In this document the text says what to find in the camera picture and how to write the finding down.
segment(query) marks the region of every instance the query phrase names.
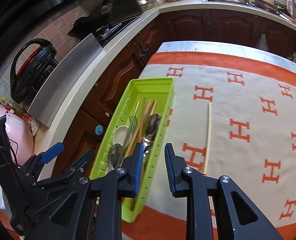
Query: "orange stripe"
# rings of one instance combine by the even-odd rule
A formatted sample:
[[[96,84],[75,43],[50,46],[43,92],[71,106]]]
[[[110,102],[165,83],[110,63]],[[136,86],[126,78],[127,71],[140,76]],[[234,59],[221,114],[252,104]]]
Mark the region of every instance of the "orange stripe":
[[[236,69],[274,78],[296,87],[296,73],[266,62],[231,55],[193,51],[159,52],[152,55],[149,64],[199,65]]]
[[[296,236],[296,223],[277,228],[284,240]],[[183,240],[186,237],[186,221],[160,213],[144,206],[143,212],[133,223],[122,221],[122,232],[134,240]],[[218,240],[213,228],[214,240]]]

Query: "stainless steel panel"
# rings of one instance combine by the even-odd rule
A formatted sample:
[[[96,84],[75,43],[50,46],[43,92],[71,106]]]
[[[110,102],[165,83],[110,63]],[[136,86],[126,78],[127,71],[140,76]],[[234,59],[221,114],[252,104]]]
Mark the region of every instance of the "stainless steel panel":
[[[102,50],[93,34],[81,41],[48,77],[31,103],[28,114],[50,127],[75,82]]]

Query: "pink appliance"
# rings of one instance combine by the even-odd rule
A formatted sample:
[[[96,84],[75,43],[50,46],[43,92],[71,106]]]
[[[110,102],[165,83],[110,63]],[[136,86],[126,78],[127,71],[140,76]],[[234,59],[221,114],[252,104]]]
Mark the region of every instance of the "pink appliance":
[[[7,116],[6,132],[19,165],[23,165],[33,155],[35,143],[31,130],[19,116],[0,106],[0,117]]]

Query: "cutlery tray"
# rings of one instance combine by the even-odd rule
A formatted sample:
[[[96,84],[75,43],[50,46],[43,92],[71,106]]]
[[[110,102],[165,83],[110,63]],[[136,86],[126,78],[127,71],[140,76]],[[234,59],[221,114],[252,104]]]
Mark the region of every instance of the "cutlery tray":
[[[173,78],[134,79],[128,83],[103,137],[90,174],[90,179],[106,175],[108,152],[112,147],[112,136],[120,125],[130,125],[129,116],[133,115],[138,101],[140,101],[140,105],[136,116],[138,123],[140,122],[144,98],[146,98],[146,105],[149,99],[158,102],[154,113],[160,114],[162,118],[153,147],[143,165],[144,172],[141,178],[139,194],[135,199],[125,198],[122,202],[122,219],[128,223],[132,223],[137,215],[142,212],[160,152],[163,152],[162,146],[167,120],[169,119],[169,109],[174,99]]]

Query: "screw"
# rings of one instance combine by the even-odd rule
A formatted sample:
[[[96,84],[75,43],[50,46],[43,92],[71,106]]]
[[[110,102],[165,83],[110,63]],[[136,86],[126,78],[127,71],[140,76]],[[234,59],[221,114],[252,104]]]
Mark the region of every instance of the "screw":
[[[221,176],[220,179],[223,183],[228,183],[230,181],[230,178],[228,176]]]
[[[189,173],[192,173],[192,171],[193,171],[193,169],[190,168],[190,167],[185,167],[185,168],[184,168],[184,172],[185,172],[185,173],[188,173],[188,174],[189,174]]]
[[[115,170],[118,174],[124,174],[126,172],[126,169],[125,168],[117,168]]]
[[[87,177],[81,177],[80,179],[79,179],[79,182],[81,183],[81,184],[86,184],[87,182],[88,182],[88,178]]]

